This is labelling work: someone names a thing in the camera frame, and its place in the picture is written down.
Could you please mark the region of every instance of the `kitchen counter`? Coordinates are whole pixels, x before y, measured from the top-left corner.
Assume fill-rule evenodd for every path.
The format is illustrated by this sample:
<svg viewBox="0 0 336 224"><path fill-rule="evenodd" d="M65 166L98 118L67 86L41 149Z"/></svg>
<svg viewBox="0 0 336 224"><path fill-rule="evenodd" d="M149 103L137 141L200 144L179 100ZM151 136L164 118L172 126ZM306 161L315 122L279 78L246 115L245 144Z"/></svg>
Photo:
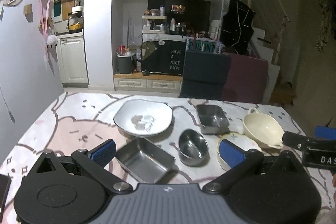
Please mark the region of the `kitchen counter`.
<svg viewBox="0 0 336 224"><path fill-rule="evenodd" d="M198 104L215 104L222 107L230 123L229 129L241 134L242 119L250 107L257 107L260 112L276 119L283 130L304 135L289 114L276 106L154 96L64 93L27 130L0 167L0 173L12 178L2 223L17 224L13 207L14 196L22 177L28 174L44 150L49 149L57 155L67 156L80 148L90 150L107 139L114 139L117 149L125 145L129 139L118 130L113 117L127 100L133 99L164 102L173 110L172 125L163 134L150 138L152 142L175 157L179 172L169 183L199 183L202 187L225 172L217 161L217 136L204 136L210 154L210 160L206 165L199 168L188 167L179 159L177 143L180 134L187 128L200 132L195 107ZM294 150L294 153L300 160L302 159L301 152ZM105 168L130 183L135 189L137 181L120 167L115 158ZM335 188L332 186L331 173L328 170L313 168L306 170L320 192L321 210L331 210L335 207L333 198Z"/></svg>
<svg viewBox="0 0 336 224"><path fill-rule="evenodd" d="M56 37L58 39L64 39L64 38L71 38L71 37L82 37L84 35L83 32L77 32L77 33L65 33L57 35Z"/></svg>
<svg viewBox="0 0 336 224"><path fill-rule="evenodd" d="M121 74L116 73L113 75L114 78L125 78L125 79L147 79L147 80L164 80L164 81L182 81L182 76L175 75L161 75L161 74L150 74L148 76L142 75L140 71L134 71L132 74Z"/></svg>

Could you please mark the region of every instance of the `hanging string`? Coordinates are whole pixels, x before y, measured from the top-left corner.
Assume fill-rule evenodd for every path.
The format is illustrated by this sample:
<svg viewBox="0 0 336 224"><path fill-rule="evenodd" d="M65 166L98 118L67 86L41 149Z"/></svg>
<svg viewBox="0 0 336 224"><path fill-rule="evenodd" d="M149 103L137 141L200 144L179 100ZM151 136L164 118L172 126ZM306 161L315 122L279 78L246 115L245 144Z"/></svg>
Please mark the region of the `hanging string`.
<svg viewBox="0 0 336 224"><path fill-rule="evenodd" d="M4 97L3 93L2 93L1 86L0 86L0 92L1 92L2 99L3 99L3 101L5 102L5 105L6 105L6 108L7 108L8 114L9 114L9 116L10 116L10 119L12 120L12 122L13 122L13 123L15 123L14 116L13 116L13 114L12 114L11 110L9 109L8 105L7 105L7 102L6 102L6 100L5 100L5 97Z"/></svg>

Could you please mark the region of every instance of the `white fluffy ornament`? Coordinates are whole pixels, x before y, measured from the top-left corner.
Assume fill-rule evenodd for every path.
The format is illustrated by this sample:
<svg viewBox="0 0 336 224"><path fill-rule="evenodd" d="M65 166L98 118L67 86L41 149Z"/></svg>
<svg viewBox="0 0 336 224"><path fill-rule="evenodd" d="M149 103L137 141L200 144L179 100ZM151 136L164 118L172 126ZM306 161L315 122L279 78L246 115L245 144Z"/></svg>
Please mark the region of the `white fluffy ornament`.
<svg viewBox="0 0 336 224"><path fill-rule="evenodd" d="M49 35L48 39L47 39L47 48L49 46L52 48L53 46L56 46L57 44L58 44L58 39L57 39L56 35L54 35L54 34Z"/></svg>

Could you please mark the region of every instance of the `black trash bin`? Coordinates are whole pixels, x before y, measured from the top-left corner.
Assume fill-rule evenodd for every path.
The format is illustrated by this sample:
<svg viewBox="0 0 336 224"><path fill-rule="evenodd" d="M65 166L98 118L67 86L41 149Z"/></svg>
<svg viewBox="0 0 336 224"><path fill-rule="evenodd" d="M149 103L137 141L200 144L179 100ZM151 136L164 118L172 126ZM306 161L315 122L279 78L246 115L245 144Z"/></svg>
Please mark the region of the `black trash bin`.
<svg viewBox="0 0 336 224"><path fill-rule="evenodd" d="M133 71L133 56L118 55L119 73L127 75Z"/></svg>

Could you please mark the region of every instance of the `chair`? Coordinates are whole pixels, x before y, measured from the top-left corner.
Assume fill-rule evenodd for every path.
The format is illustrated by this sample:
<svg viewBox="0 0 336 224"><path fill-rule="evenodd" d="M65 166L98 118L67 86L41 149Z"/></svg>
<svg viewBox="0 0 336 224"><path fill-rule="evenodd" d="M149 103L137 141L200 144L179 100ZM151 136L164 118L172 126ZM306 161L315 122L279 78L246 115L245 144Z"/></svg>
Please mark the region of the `chair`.
<svg viewBox="0 0 336 224"><path fill-rule="evenodd" d="M180 97L220 100L230 67L228 54L186 51Z"/></svg>
<svg viewBox="0 0 336 224"><path fill-rule="evenodd" d="M229 54L231 69L221 100L261 103L268 79L268 62L246 55Z"/></svg>

